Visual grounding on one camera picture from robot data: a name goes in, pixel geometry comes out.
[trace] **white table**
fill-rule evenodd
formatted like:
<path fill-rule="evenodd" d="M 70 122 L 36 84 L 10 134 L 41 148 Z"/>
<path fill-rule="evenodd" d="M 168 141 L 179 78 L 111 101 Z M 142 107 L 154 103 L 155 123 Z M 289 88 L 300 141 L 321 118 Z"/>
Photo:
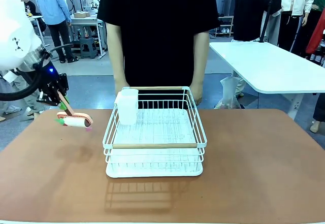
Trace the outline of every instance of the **white table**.
<path fill-rule="evenodd" d="M 294 119 L 305 93 L 325 93 L 325 69 L 269 43 L 222 42 L 210 47 L 253 89 L 283 94 Z"/>
<path fill-rule="evenodd" d="M 106 54 L 106 52 L 103 51 L 102 39 L 101 39 L 100 29 L 99 29 L 99 25 L 98 25 L 99 23 L 101 23 L 102 26 L 104 27 L 104 25 L 105 25 L 104 22 L 97 19 L 97 14 L 91 15 L 90 17 L 85 17 L 85 18 L 75 18 L 74 15 L 71 15 L 71 25 L 72 26 L 80 25 L 80 26 L 96 26 L 97 27 L 98 40 L 99 40 L 100 50 L 101 50 L 101 55 L 100 55 L 99 59 L 101 59 Z"/>
<path fill-rule="evenodd" d="M 30 21 L 36 21 L 37 23 L 37 27 L 39 29 L 39 33 L 40 33 L 40 37 L 43 43 L 43 46 L 45 47 L 45 42 L 44 42 L 44 38 L 43 38 L 43 34 L 40 28 L 40 24 L 39 24 L 39 18 L 42 18 L 43 16 L 33 16 L 33 17 L 28 17 Z"/>

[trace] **plastic bag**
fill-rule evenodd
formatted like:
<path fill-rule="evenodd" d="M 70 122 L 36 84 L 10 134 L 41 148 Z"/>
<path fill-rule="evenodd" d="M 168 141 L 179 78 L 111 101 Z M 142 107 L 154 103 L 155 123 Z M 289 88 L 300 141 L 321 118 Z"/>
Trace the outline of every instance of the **plastic bag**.
<path fill-rule="evenodd" d="M 223 86 L 223 97 L 215 109 L 241 109 L 235 95 L 239 80 L 237 77 L 227 77 L 220 81 Z"/>

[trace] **black t-shirt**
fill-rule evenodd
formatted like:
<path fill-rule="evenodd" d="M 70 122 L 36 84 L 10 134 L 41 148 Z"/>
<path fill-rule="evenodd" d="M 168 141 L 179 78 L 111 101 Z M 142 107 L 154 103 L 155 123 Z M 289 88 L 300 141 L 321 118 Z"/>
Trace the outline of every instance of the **black t-shirt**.
<path fill-rule="evenodd" d="M 252 41 L 261 36 L 264 11 L 270 0 L 235 0 L 234 40 Z M 273 0 L 271 14 L 281 10 L 281 0 Z"/>
<path fill-rule="evenodd" d="M 30 13 L 33 14 L 33 16 L 36 16 L 36 6 L 33 2 L 29 1 L 27 3 L 25 3 L 25 9 L 27 10 L 27 6 L 29 6 L 29 9 L 30 9 Z"/>
<path fill-rule="evenodd" d="M 97 17 L 121 27 L 130 86 L 190 86 L 193 37 L 218 26 L 216 0 L 101 0 Z"/>

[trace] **stool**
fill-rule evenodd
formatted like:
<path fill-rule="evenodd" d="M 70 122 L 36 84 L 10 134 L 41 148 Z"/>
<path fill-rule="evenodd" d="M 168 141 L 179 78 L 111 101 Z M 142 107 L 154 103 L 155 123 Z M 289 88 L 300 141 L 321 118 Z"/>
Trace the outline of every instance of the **stool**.
<path fill-rule="evenodd" d="M 94 59 L 98 55 L 97 48 L 93 38 L 90 39 L 81 38 L 79 41 L 80 41 L 81 58 L 90 57 L 91 59 Z"/>

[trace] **person's left hand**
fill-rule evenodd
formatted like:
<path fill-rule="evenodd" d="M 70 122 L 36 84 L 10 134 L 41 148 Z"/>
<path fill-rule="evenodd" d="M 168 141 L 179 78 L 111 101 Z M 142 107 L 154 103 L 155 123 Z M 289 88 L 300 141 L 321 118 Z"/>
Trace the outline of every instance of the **person's left hand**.
<path fill-rule="evenodd" d="M 304 19 L 303 19 L 302 27 L 307 24 L 307 20 L 308 20 L 308 17 L 305 16 Z"/>
<path fill-rule="evenodd" d="M 193 95 L 195 104 L 198 106 L 202 102 L 203 84 L 192 83 L 189 88 Z"/>

